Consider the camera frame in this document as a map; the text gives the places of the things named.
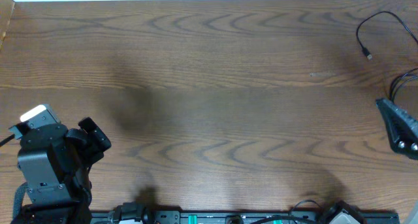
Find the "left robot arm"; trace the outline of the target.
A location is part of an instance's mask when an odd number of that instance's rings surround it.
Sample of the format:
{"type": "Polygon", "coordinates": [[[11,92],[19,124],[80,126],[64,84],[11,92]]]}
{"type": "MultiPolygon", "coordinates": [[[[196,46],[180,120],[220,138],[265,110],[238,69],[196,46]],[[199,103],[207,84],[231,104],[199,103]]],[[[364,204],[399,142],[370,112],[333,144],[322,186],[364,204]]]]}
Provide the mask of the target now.
{"type": "Polygon", "coordinates": [[[25,121],[10,129],[20,138],[18,168],[25,183],[15,193],[13,223],[90,223],[89,172],[111,142],[90,118],[78,128],[25,121]]]}

